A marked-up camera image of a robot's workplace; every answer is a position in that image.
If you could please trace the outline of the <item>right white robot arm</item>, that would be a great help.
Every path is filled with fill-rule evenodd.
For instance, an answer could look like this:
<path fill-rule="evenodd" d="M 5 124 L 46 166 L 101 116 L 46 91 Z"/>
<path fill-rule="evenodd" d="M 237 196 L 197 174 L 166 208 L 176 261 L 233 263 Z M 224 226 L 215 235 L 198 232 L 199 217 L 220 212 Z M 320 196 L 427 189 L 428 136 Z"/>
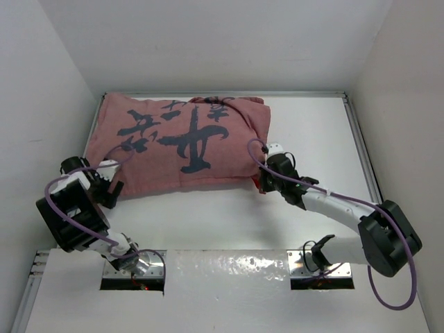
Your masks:
<path fill-rule="evenodd" d="M 317 269 L 348 261 L 367 264 L 391 278 L 407 264 L 409 256 L 422 249 L 420 237 L 397 203 L 385 200 L 379 205 L 364 205 L 343 200 L 316 190 L 318 184 L 314 178 L 299 176 L 284 153 L 268 154 L 260 170 L 261 191 L 277 191 L 288 204 L 326 216 L 358 234 L 349 241 L 333 234 L 317 241 L 311 248 L 311 263 Z"/>

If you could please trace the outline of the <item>red patterned pillowcase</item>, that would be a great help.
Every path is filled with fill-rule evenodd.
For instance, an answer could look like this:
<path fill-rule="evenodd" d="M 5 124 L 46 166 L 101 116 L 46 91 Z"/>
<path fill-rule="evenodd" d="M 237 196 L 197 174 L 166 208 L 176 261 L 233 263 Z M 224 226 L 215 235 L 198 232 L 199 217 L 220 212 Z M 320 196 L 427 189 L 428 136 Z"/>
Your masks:
<path fill-rule="evenodd" d="M 271 109 L 259 97 L 211 96 L 143 101 L 109 93 L 86 158 L 122 161 L 123 197 L 257 177 Z"/>

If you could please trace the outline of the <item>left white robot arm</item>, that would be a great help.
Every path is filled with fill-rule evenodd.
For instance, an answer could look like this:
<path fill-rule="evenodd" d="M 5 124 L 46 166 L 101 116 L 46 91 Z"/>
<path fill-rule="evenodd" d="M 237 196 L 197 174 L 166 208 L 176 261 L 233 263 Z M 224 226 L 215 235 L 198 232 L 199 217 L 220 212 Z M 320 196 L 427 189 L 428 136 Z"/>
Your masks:
<path fill-rule="evenodd" d="M 84 157 L 61 162 L 61 177 L 45 188 L 35 205 L 56 243 L 67 253 L 93 250 L 117 271 L 134 272 L 137 245 L 110 229 L 102 207 L 112 209 L 123 189 L 119 181 L 110 190 L 121 163 L 104 159 L 91 166 Z"/>

